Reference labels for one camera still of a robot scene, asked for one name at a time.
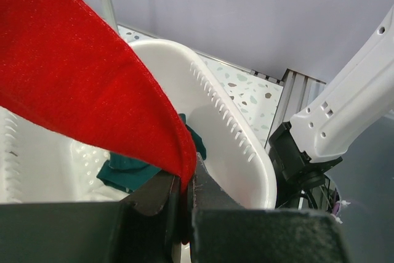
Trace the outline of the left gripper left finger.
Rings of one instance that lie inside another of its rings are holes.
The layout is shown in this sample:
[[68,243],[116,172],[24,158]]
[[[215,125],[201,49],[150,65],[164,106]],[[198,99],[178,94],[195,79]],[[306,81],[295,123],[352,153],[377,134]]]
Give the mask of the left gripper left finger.
[[160,172],[120,201],[4,204],[2,262],[178,262],[180,181]]

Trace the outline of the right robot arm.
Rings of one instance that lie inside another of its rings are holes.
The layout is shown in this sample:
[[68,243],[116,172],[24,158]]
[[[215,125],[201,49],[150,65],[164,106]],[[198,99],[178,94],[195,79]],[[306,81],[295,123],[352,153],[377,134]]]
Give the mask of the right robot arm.
[[269,138],[276,206],[323,185],[353,141],[393,109],[393,11],[322,93]]

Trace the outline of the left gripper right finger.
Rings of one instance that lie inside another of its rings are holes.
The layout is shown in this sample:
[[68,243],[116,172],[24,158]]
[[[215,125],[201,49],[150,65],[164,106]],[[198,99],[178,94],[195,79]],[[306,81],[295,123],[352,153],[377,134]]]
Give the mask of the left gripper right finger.
[[262,185],[251,208],[237,203],[198,158],[187,198],[192,262],[349,262],[333,217],[274,208],[276,179],[266,154],[253,153],[241,169],[245,183],[255,179]]

